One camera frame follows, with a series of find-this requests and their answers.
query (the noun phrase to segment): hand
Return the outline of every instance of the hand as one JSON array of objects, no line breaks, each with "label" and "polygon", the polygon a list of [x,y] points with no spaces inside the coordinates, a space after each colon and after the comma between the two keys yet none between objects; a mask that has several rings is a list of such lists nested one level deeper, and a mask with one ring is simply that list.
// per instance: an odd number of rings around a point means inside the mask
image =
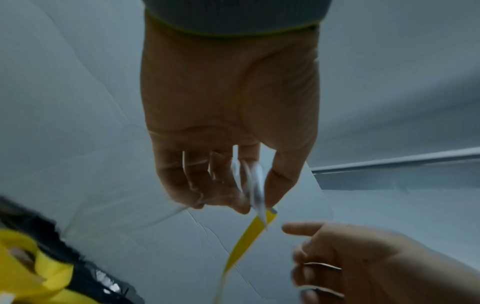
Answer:
[{"label": "hand", "polygon": [[311,236],[293,252],[294,283],[343,294],[308,289],[302,293],[306,304],[480,302],[478,272],[406,236],[321,222],[292,222],[282,229]]},{"label": "hand", "polygon": [[173,200],[248,213],[230,171],[234,145],[247,162],[259,160],[261,143],[276,150],[267,207],[296,184],[317,137],[318,39],[318,29],[207,39],[145,15],[141,95],[157,173]]}]

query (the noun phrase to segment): person's left hand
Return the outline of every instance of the person's left hand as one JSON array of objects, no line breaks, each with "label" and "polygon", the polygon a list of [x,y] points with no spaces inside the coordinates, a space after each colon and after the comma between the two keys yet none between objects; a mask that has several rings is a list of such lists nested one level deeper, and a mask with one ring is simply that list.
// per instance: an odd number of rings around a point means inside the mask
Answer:
[{"label": "person's left hand", "polygon": [[248,213],[230,170],[234,145],[246,162],[259,160],[261,143],[276,150],[267,207],[296,184],[317,137],[318,39],[316,28],[207,39],[145,15],[141,95],[156,170],[173,200]]}]

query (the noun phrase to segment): yellow ribbon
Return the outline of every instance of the yellow ribbon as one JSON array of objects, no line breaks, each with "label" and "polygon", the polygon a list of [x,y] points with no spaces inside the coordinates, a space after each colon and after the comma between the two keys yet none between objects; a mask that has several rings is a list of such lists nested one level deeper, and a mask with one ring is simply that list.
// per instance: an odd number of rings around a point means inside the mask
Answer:
[{"label": "yellow ribbon", "polygon": [[[12,248],[35,256],[35,273],[10,253]],[[73,265],[56,261],[41,252],[32,238],[14,230],[0,230],[0,295],[13,294],[14,300],[31,304],[99,304],[83,294],[65,289],[73,271]]]},{"label": "yellow ribbon", "polygon": [[[270,224],[276,214],[267,210],[266,212],[266,223],[267,225]],[[228,260],[226,261],[225,268],[223,269],[223,273],[220,278],[220,283],[218,285],[218,289],[216,291],[216,296],[214,300],[214,304],[220,304],[222,301],[222,291],[225,285],[225,281],[227,278],[227,274],[230,269],[235,265],[236,262],[243,256],[243,254],[250,248],[253,242],[258,238],[261,232],[265,229],[265,225],[262,220],[256,216],[253,221],[250,223],[250,226],[245,230],[243,235],[237,241],[235,247],[230,253]]]}]

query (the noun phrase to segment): gray sleeve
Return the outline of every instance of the gray sleeve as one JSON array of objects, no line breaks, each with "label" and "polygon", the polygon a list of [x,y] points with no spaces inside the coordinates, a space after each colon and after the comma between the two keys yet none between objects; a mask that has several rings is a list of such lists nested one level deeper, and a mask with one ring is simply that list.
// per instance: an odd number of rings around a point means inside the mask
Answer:
[{"label": "gray sleeve", "polygon": [[198,35],[248,36],[319,23],[332,0],[143,0],[167,25]]}]

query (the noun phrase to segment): skin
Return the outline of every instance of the skin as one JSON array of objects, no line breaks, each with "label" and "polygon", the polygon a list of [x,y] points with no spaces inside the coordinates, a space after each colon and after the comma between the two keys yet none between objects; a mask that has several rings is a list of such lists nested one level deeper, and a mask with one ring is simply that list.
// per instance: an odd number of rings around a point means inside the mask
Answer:
[{"label": "skin", "polygon": [[305,304],[480,303],[480,273],[393,232],[323,222],[282,227],[309,239],[293,251],[295,285]]},{"label": "skin", "polygon": [[141,96],[156,171],[173,200],[248,213],[230,170],[234,145],[247,163],[259,160],[261,143],[276,150],[267,207],[296,184],[317,137],[318,42],[318,28],[201,38],[145,14]]}]

